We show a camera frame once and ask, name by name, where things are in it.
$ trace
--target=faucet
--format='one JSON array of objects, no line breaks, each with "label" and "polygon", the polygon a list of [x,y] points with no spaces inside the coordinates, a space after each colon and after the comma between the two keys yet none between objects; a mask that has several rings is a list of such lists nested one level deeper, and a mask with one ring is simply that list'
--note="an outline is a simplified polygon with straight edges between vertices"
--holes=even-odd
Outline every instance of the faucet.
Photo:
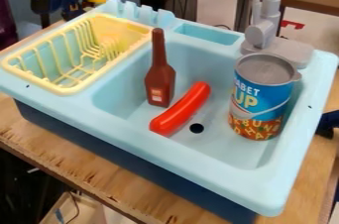
[{"label": "faucet", "polygon": [[304,68],[310,61],[314,48],[276,37],[281,19],[281,1],[252,0],[252,24],[245,31],[241,53],[273,53],[284,56],[298,68]]}]

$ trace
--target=can lid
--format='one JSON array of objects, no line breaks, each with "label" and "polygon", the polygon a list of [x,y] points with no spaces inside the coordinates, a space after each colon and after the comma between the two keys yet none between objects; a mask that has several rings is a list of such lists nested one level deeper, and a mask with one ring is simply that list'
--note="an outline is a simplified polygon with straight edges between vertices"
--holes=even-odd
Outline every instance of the can lid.
[{"label": "can lid", "polygon": [[286,84],[301,77],[287,59],[271,54],[242,56],[235,68],[243,78],[263,85]]}]

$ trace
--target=light blue sink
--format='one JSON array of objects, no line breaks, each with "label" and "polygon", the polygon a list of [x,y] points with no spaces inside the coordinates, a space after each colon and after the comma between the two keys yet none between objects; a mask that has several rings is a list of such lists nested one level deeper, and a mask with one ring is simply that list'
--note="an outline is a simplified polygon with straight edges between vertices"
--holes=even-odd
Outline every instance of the light blue sink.
[{"label": "light blue sink", "polygon": [[[145,7],[145,12],[141,11],[132,3],[125,6],[111,0],[94,12],[167,29],[168,60],[177,73],[173,102],[194,81],[204,80],[211,86],[207,103],[178,133],[165,138],[148,130],[151,119],[164,112],[146,100],[143,79],[151,64],[151,44],[74,95],[52,94],[3,69],[1,89],[255,212],[280,214],[321,116],[337,56],[314,52],[308,67],[300,70],[302,80],[295,85],[282,133],[270,141],[254,142],[236,135],[227,124],[233,65],[240,55],[243,35],[181,21],[166,11],[160,15]],[[205,130],[193,134],[189,131],[192,123],[202,124]]]}]

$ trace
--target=alphabet soup label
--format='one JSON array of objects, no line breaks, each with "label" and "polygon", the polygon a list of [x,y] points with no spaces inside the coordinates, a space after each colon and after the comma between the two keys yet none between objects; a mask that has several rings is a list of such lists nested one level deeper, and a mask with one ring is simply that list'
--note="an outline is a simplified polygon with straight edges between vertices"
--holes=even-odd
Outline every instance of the alphabet soup label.
[{"label": "alphabet soup label", "polygon": [[286,107],[282,104],[289,99],[290,92],[290,84],[256,84],[236,72],[228,123],[245,138],[269,140],[280,131]]}]

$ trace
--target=sink drain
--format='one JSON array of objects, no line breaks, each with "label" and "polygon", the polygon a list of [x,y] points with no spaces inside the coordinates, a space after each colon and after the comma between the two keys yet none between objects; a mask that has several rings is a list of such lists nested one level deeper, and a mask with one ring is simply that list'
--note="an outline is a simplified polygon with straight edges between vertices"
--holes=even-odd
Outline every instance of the sink drain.
[{"label": "sink drain", "polygon": [[195,134],[199,134],[199,133],[202,133],[203,132],[203,125],[202,124],[192,124],[189,126],[189,130],[192,132],[192,133],[195,133]]}]

